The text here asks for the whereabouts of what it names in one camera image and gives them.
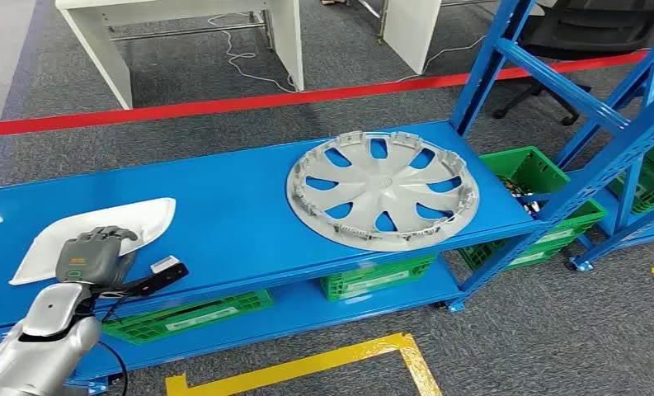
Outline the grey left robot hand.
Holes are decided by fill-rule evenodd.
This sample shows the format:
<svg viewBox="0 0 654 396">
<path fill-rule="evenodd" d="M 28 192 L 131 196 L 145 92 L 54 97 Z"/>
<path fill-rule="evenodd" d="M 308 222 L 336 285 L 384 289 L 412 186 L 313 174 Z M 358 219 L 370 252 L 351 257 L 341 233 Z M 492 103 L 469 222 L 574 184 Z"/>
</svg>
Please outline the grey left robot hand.
<svg viewBox="0 0 654 396">
<path fill-rule="evenodd" d="M 135 259 L 135 252 L 120 255 L 125 240 L 137 241 L 138 235 L 129 229 L 105 226 L 68 239 L 59 254 L 55 277 L 59 282 L 122 285 Z"/>
</svg>

